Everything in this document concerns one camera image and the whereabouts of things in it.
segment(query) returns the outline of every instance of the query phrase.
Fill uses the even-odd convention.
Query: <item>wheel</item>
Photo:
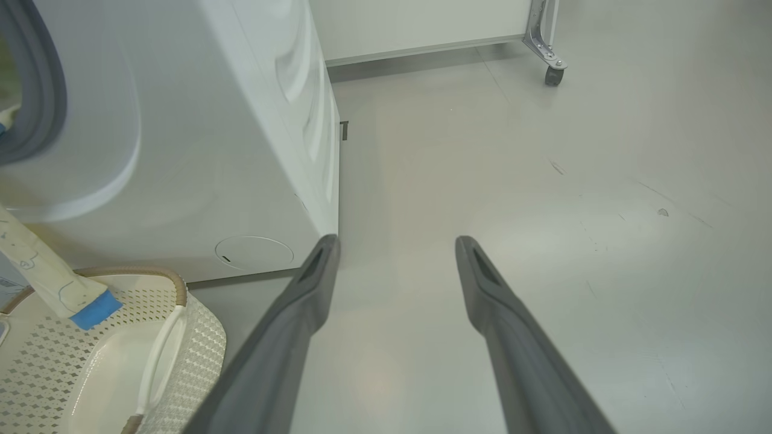
[[[548,86],[557,86],[563,80],[563,73],[566,70],[556,70],[552,66],[547,67],[547,75],[544,76],[544,84]]]

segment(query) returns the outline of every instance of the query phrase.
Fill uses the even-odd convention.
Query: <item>cabinet leg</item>
[[[547,7],[548,1],[557,0],[531,0],[530,15],[528,15],[528,26],[526,35],[523,37],[523,43],[528,46],[547,64],[547,75],[544,82],[548,86],[557,86],[563,79],[563,72],[566,69],[566,63],[552,51],[552,37],[554,34],[554,16],[547,16],[547,29],[550,43],[544,41],[542,36],[542,22],[545,19],[545,12],[549,9],[553,15],[557,14],[557,3],[552,7]]]

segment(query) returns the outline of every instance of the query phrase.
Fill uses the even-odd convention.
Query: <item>gray floor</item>
[[[768,432],[770,22],[765,0],[575,0],[558,88],[520,45],[331,71],[343,256],[293,432],[505,431],[460,234],[619,432]],[[194,290],[229,358],[287,280]]]

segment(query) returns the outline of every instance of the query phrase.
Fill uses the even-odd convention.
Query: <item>white plastic basket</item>
[[[220,375],[222,325],[169,270],[78,274],[106,284],[123,307],[90,331],[30,289],[0,311],[0,432],[180,432]]]

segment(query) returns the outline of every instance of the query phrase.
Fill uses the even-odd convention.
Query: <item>washing machine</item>
[[[307,0],[0,0],[0,34],[0,203],[71,266],[211,280],[337,233]]]

